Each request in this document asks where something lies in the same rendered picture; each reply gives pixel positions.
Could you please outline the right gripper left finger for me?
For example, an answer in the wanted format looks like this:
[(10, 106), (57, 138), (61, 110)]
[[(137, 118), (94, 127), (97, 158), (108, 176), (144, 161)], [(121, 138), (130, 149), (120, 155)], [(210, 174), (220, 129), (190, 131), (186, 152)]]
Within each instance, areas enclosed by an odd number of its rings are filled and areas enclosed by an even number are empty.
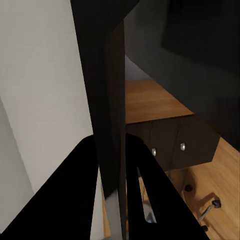
[(90, 240), (99, 162), (84, 138), (0, 234), (0, 240)]

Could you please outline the keyboard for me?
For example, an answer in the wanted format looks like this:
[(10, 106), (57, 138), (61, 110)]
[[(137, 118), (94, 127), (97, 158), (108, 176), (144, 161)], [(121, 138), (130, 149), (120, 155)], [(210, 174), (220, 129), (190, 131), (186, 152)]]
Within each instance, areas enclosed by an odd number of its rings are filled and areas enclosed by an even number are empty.
[(112, 240), (127, 240), (124, 18), (140, 0), (70, 0)]

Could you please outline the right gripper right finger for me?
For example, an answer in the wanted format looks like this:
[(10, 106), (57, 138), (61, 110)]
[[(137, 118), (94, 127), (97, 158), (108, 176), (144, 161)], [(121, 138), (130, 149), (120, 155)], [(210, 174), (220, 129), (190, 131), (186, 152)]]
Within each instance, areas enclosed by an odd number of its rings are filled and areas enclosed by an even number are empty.
[[(125, 135), (129, 240), (210, 240), (145, 142)], [(139, 168), (156, 223), (145, 220)]]

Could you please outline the swivel chair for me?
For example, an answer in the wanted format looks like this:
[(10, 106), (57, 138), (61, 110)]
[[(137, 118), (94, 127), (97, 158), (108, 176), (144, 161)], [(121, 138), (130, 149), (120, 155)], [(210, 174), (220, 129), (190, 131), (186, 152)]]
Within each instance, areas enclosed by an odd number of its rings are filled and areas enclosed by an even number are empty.
[[(185, 186), (185, 189), (181, 190), (181, 194), (180, 196), (182, 197), (182, 199), (185, 201), (185, 197), (184, 197), (184, 192), (191, 192), (192, 191), (192, 188), (190, 187), (190, 185), (186, 185)], [(203, 212), (203, 214), (197, 219), (198, 223), (200, 224), (200, 222), (205, 218), (205, 216), (210, 212), (210, 210), (212, 208), (221, 208), (221, 206), (219, 205), (219, 200), (214, 200), (212, 201), (212, 204)], [(157, 223), (156, 221), (156, 218), (155, 218), (155, 215), (154, 215), (154, 212), (153, 212), (153, 209), (152, 209), (152, 206), (149, 202), (145, 202), (143, 203), (143, 211), (144, 211), (144, 217), (145, 217), (145, 220), (147, 222), (151, 222), (151, 223)], [(203, 230), (205, 232), (208, 231), (208, 228), (206, 225), (204, 226), (201, 226), (203, 228)], [(112, 237), (109, 236), (109, 237), (106, 237), (102, 240), (112, 240)], [(129, 231), (126, 231), (126, 240), (129, 240)]]

